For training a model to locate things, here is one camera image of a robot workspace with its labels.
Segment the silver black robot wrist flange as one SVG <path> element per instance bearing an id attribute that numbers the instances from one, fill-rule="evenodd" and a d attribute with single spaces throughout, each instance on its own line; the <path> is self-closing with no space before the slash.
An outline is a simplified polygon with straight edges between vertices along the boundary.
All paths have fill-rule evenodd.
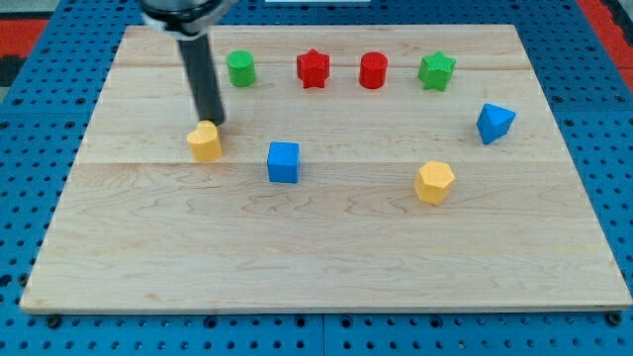
<path id="1" fill-rule="evenodd" d="M 228 13 L 232 0 L 140 0 L 139 5 L 152 29 L 176 39 L 195 39 Z"/>

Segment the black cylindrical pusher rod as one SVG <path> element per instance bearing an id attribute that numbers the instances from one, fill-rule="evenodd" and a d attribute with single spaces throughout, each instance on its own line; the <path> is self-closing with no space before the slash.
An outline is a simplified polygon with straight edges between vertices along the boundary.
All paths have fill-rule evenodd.
<path id="1" fill-rule="evenodd" d="M 199 120 L 220 126 L 226 117 L 208 36 L 178 45 Z"/>

